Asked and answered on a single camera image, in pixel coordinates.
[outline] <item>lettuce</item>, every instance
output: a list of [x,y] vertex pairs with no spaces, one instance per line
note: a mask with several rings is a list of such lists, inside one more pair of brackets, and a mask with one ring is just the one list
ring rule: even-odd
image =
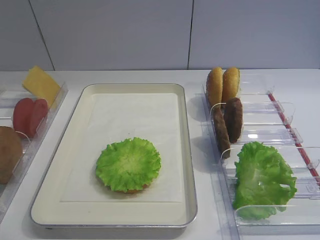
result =
[[134,137],[107,145],[96,162],[95,174],[112,191],[142,190],[159,175],[161,158],[154,145]]
[[[232,203],[235,210],[248,205],[286,205],[294,197],[297,178],[292,176],[292,169],[273,146],[256,141],[246,143],[237,156]],[[285,207],[251,206],[239,209],[237,215],[247,220],[260,220],[275,215],[277,209],[286,210]]]

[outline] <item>yellow cheese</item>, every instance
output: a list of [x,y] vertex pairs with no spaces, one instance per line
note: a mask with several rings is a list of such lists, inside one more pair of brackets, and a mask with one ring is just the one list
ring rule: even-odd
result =
[[38,66],[29,70],[22,86],[36,97],[46,99],[49,108],[60,90],[56,81]]

